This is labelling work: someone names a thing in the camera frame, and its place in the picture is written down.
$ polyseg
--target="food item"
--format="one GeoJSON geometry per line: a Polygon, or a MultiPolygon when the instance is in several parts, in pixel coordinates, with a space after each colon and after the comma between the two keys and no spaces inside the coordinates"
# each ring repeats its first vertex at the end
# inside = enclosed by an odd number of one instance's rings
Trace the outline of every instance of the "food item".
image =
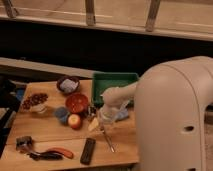
{"type": "Polygon", "coordinates": [[[22,104],[22,108],[29,110],[30,107],[43,104],[47,101],[48,95],[46,93],[34,93],[33,95],[27,97],[22,104]]]}
{"type": "Polygon", "coordinates": [[[70,159],[74,157],[74,154],[72,153],[72,151],[61,148],[61,147],[52,147],[46,150],[46,152],[59,153],[70,159]]]}
{"type": "Polygon", "coordinates": [[[57,81],[57,89],[64,94],[71,94],[77,91],[80,81],[76,76],[64,75],[57,81]]]}
{"type": "Polygon", "coordinates": [[[79,129],[82,125],[81,117],[78,114],[71,114],[68,118],[68,124],[73,129],[79,129]]]}
{"type": "Polygon", "coordinates": [[[92,122],[89,124],[88,126],[88,130],[89,131],[93,131],[95,128],[97,128],[99,126],[99,122],[98,122],[98,119],[97,117],[95,117],[92,122]]]}

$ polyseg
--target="remote control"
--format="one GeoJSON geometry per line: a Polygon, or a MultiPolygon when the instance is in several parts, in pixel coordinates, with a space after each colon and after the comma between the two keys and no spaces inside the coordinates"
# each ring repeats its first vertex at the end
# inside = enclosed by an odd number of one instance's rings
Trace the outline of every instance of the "remote control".
{"type": "Polygon", "coordinates": [[[90,164],[90,161],[92,159],[92,154],[94,151],[94,147],[95,147],[95,142],[96,142],[95,139],[92,139],[92,138],[86,139],[84,149],[83,149],[83,152],[81,154],[81,159],[80,159],[80,162],[82,164],[87,164],[87,165],[90,164]]]}

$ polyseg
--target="glass window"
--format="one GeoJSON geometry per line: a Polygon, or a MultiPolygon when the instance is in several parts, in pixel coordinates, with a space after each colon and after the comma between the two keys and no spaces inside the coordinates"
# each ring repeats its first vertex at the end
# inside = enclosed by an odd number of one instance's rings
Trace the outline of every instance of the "glass window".
{"type": "Polygon", "coordinates": [[[85,22],[84,0],[11,0],[11,2],[20,16],[57,19],[62,22],[63,20],[85,22]]]}
{"type": "Polygon", "coordinates": [[[145,26],[150,0],[94,0],[97,23],[145,26]]]}
{"type": "Polygon", "coordinates": [[[162,0],[155,28],[213,33],[212,0],[162,0]]]}
{"type": "Polygon", "coordinates": [[[2,14],[5,14],[5,8],[4,8],[2,1],[0,1],[0,15],[2,15],[2,14]]]}

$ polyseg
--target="apple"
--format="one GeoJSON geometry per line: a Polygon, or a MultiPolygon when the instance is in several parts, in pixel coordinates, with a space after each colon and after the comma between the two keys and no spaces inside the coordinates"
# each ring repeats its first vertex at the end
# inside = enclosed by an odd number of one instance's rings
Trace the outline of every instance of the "apple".
{"type": "Polygon", "coordinates": [[[71,114],[68,118],[68,125],[73,129],[79,129],[81,127],[82,120],[78,114],[71,114]]]}

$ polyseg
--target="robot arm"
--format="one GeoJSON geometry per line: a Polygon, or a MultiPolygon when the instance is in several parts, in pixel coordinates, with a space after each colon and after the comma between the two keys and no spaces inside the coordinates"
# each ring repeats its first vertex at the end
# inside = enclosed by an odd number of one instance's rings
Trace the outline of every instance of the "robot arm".
{"type": "Polygon", "coordinates": [[[104,105],[100,109],[100,118],[103,123],[112,123],[115,115],[122,111],[133,100],[137,82],[125,87],[110,87],[103,94],[104,105]]]}
{"type": "Polygon", "coordinates": [[[105,106],[118,108],[121,99],[134,96],[141,170],[206,171],[204,115],[213,102],[211,58],[162,63],[110,96],[114,90],[104,92],[105,106]]]}

